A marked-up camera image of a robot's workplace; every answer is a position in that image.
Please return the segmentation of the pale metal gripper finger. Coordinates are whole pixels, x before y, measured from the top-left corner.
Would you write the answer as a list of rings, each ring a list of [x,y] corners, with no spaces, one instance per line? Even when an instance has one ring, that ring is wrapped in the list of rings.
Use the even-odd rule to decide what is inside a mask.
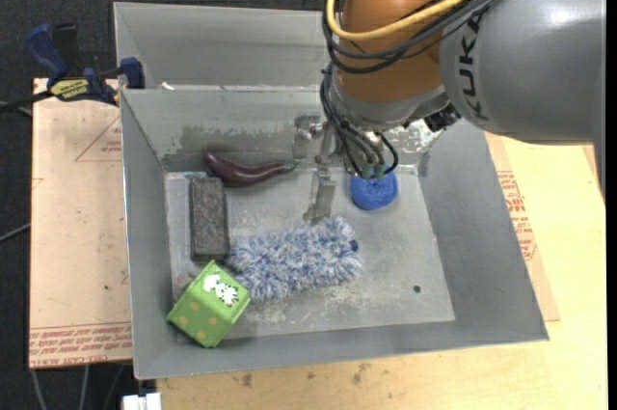
[[[328,170],[315,170],[311,179],[308,210],[303,218],[306,222],[316,224],[331,217],[335,196],[336,182]]]
[[[294,127],[292,156],[294,159],[304,159],[308,155],[309,143],[321,135],[321,115],[317,112],[306,112],[298,115],[294,119]]]

